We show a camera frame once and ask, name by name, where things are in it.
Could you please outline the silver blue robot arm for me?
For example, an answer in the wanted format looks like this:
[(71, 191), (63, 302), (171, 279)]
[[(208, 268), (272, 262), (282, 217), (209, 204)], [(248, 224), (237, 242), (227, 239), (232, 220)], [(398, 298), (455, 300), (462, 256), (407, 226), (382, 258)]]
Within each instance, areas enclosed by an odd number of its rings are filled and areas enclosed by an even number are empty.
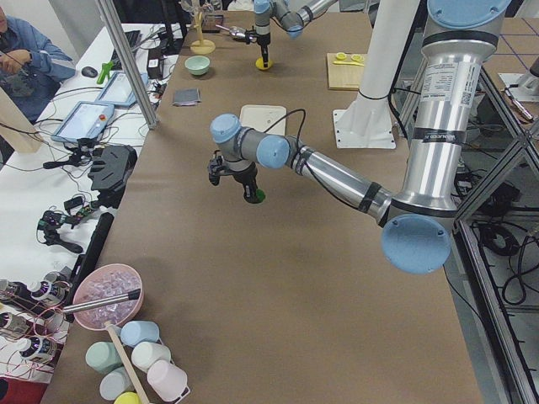
[(274, 19), (292, 39), (297, 38), (313, 20), (323, 15), (335, 1), (311, 1), (298, 11), (291, 11), (287, 1), (254, 1), (254, 26), (245, 33), (245, 43), (256, 43), (260, 47), (261, 57), (255, 62), (259, 70), (272, 67), (269, 57), (271, 42), (270, 20)]
[(230, 176), (243, 186), (244, 199), (257, 204), (264, 198), (256, 184), (258, 167), (289, 167), (343, 204), (372, 216), (382, 228), (382, 251), (396, 268), (411, 274), (441, 268), (451, 252), (456, 215), (451, 190), (473, 97), (482, 65), (497, 49), (507, 7), (506, 1), (381, 2), (357, 97), (337, 113), (334, 134), (342, 147), (392, 146), (393, 82), (416, 13), (424, 8), (421, 52), (426, 68), (399, 192), (361, 177), (297, 136), (245, 127), (234, 114), (211, 122), (217, 145), (208, 167), (211, 183)]

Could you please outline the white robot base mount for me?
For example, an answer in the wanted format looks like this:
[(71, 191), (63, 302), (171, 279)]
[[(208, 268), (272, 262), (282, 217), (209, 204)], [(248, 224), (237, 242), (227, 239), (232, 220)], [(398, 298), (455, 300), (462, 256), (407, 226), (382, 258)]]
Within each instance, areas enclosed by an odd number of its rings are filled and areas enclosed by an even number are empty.
[(339, 149), (396, 147), (388, 98), (420, 4), (420, 0), (380, 2), (357, 97), (347, 109), (335, 111)]

